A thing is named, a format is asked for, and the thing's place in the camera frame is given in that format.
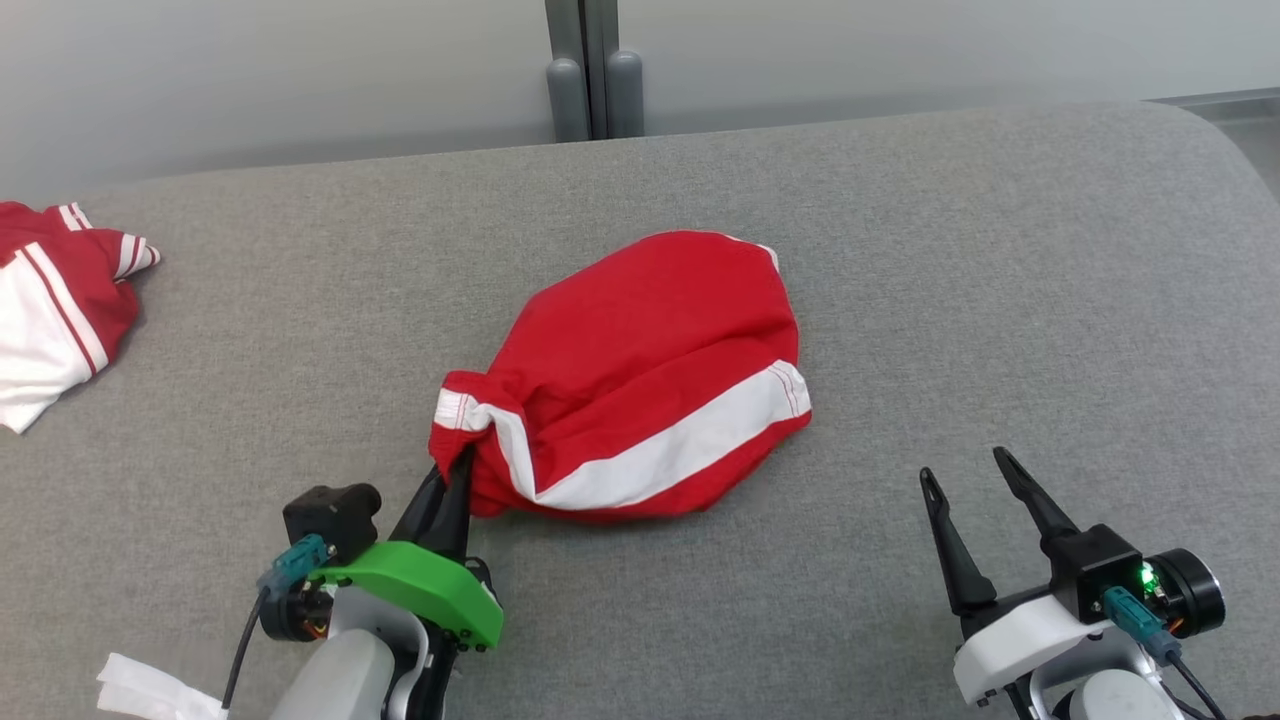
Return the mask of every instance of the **white tissue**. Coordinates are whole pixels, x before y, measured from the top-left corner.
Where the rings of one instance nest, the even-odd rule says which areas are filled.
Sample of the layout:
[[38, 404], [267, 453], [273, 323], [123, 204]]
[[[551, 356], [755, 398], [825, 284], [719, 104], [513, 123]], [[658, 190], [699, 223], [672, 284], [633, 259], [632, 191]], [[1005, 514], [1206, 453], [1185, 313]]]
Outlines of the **white tissue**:
[[97, 707], [147, 720], [227, 720], [221, 703], [150, 665], [113, 652], [97, 674]]

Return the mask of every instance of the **green led light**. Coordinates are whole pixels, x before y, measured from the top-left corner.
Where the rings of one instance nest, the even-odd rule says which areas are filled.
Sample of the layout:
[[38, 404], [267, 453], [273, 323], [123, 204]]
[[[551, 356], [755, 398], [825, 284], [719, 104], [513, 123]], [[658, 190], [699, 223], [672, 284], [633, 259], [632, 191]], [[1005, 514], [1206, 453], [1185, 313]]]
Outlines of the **green led light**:
[[1156, 588], [1160, 587], [1160, 579], [1156, 578], [1156, 570], [1149, 562], [1142, 564], [1142, 589], [1146, 594], [1152, 594]]

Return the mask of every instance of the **teal connector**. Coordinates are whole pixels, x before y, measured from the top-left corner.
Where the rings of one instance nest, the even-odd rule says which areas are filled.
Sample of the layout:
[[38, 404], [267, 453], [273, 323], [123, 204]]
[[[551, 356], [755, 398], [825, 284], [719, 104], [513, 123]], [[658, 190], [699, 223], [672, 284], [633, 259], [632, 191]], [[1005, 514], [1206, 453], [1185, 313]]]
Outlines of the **teal connector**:
[[293, 547], [285, 550], [271, 562], [271, 569], [257, 579], [257, 589], [268, 591], [268, 600], [275, 600], [289, 591], [294, 583], [320, 569], [332, 557], [324, 538], [312, 533], [305, 536]]
[[1129, 591], [1121, 587], [1110, 588], [1102, 593], [1102, 609], [1116, 628], [1140, 644], [1160, 665], [1169, 665], [1170, 653], [1181, 657], [1183, 644], [1165, 629], [1160, 618], [1156, 618], [1156, 614]]

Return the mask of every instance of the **green bracket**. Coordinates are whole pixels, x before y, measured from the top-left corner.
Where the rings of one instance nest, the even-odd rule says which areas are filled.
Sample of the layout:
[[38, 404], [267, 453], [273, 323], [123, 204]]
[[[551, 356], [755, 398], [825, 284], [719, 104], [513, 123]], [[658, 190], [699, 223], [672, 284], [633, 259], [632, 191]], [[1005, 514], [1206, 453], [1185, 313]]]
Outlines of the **green bracket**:
[[344, 566], [320, 568], [312, 582], [352, 582], [424, 620], [452, 630], [472, 647], [498, 646], [498, 601], [462, 565], [411, 542], [380, 542]]

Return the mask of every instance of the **black cable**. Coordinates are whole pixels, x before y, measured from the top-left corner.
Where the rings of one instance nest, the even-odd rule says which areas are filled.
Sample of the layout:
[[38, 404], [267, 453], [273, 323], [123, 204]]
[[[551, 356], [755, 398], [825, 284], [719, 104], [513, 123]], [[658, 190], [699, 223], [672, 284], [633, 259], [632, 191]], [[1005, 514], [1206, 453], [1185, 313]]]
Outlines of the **black cable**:
[[1166, 685], [1165, 683], [1160, 683], [1160, 685], [1165, 688], [1165, 694], [1167, 694], [1169, 698], [1174, 701], [1174, 705], [1178, 706], [1178, 710], [1183, 711], [1183, 715], [1190, 717], [1192, 720], [1213, 720], [1208, 715], [1204, 715], [1203, 712], [1197, 710], [1192, 703], [1175, 696], [1174, 691], [1171, 691], [1169, 685]]
[[257, 616], [262, 614], [262, 606], [266, 605], [266, 596], [270, 592], [270, 588], [262, 588], [257, 593], [257, 600], [253, 602], [253, 612], [250, 614], [248, 623], [244, 624], [244, 633], [241, 634], [239, 647], [236, 648], [236, 660], [232, 660], [232, 674], [227, 678], [227, 691], [223, 692], [223, 710], [230, 710], [232, 707], [232, 696], [236, 694], [236, 680], [239, 679], [239, 666], [244, 664], [244, 651], [248, 650], [248, 639], [253, 637]]
[[1181, 656], [1179, 656], [1176, 651], [1171, 650], [1169, 651], [1169, 655], [1166, 657], [1169, 657], [1169, 661], [1174, 664], [1174, 667], [1176, 667], [1178, 671], [1183, 674], [1183, 678], [1187, 680], [1187, 684], [1190, 685], [1193, 691], [1196, 691], [1196, 694], [1198, 694], [1204, 706], [1208, 707], [1208, 711], [1213, 714], [1213, 719], [1226, 720], [1226, 715], [1222, 714], [1222, 708], [1219, 707], [1216, 702], [1213, 702], [1213, 698], [1208, 694], [1208, 691], [1204, 689], [1204, 685], [1202, 685], [1201, 682], [1196, 678], [1196, 674], [1192, 673], [1192, 669], [1188, 667], [1185, 662], [1183, 662]]

